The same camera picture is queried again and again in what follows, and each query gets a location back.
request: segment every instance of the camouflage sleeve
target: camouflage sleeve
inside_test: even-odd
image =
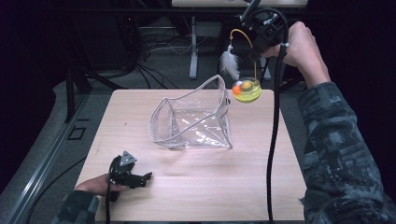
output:
[[[66,199],[51,223],[95,223],[99,199],[86,191],[75,190]]]
[[[354,111],[332,82],[298,99],[304,149],[306,223],[394,223],[384,208],[380,173]]]

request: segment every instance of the dark background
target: dark background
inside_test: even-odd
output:
[[[42,4],[46,3],[22,0],[3,1],[0,6],[1,190],[46,122],[55,101],[52,88],[65,80],[69,68],[65,50],[70,43],[54,32],[54,21],[39,10]],[[311,0],[305,10],[321,13],[294,18],[313,31],[332,80],[358,115],[358,125],[381,171],[385,191],[394,200],[395,9],[393,1]],[[122,48],[125,45],[118,35],[111,38],[117,46],[113,53],[128,51]],[[69,57],[92,63],[90,54],[68,52]],[[107,58],[108,64],[122,68],[125,64],[117,63],[130,56],[127,52],[112,62],[114,57]],[[295,69],[287,68],[285,78],[297,76]]]

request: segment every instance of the white feather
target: white feather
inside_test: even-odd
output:
[[[228,73],[234,80],[239,79],[239,71],[238,71],[238,60],[239,58],[231,54],[231,49],[233,47],[230,45],[228,49],[224,51],[220,56],[220,70],[222,72]]]

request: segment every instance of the clear plastic bag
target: clear plastic bag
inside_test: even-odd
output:
[[[218,80],[217,90],[203,90]],[[163,98],[149,122],[152,142],[169,148],[233,147],[227,118],[228,92],[216,75],[177,98]]]

